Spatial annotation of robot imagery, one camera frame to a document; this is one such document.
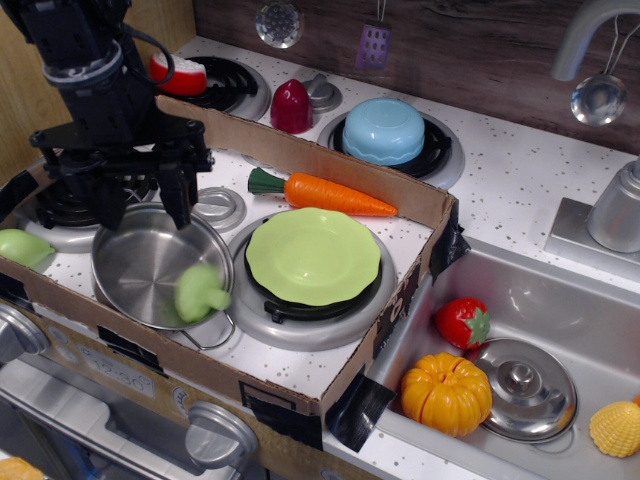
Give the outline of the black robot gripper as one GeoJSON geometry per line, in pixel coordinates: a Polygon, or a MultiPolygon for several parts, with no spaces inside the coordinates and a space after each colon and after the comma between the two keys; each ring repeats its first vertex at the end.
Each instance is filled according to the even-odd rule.
{"type": "Polygon", "coordinates": [[[135,49],[43,49],[42,74],[71,122],[34,132],[54,178],[109,230],[126,209],[120,175],[156,177],[178,230],[191,224],[197,174],[211,169],[202,122],[162,112],[135,49]]]}

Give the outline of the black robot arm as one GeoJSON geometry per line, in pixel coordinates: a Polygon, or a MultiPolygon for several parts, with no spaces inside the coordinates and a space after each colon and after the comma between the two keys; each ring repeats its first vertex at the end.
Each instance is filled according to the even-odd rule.
{"type": "Polygon", "coordinates": [[[162,112],[160,82],[145,72],[134,43],[156,41],[125,24],[128,1],[4,1],[2,10],[36,46],[42,73],[72,120],[34,132],[49,178],[63,181],[99,224],[119,227],[124,176],[158,184],[177,229],[191,222],[197,176],[211,169],[202,122],[162,112]]]}

